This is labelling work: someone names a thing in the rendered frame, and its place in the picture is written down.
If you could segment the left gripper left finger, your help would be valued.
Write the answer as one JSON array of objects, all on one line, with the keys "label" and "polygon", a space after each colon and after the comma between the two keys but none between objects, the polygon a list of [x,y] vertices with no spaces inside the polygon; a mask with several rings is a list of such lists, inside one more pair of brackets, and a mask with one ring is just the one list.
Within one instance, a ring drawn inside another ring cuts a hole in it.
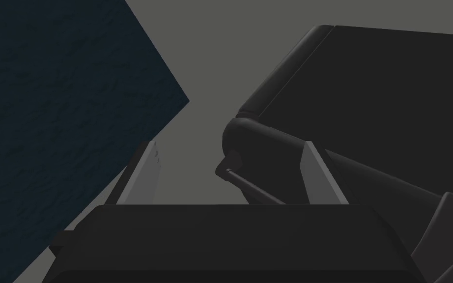
[{"label": "left gripper left finger", "polygon": [[142,142],[109,194],[106,205],[152,204],[161,170],[155,141]]}]

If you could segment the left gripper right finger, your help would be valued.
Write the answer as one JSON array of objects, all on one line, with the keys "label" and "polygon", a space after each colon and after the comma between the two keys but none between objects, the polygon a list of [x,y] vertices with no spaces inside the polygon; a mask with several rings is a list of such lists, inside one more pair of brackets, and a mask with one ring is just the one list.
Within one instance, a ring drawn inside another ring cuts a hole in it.
[{"label": "left gripper right finger", "polygon": [[319,143],[304,142],[300,171],[310,204],[359,204],[329,152]]}]

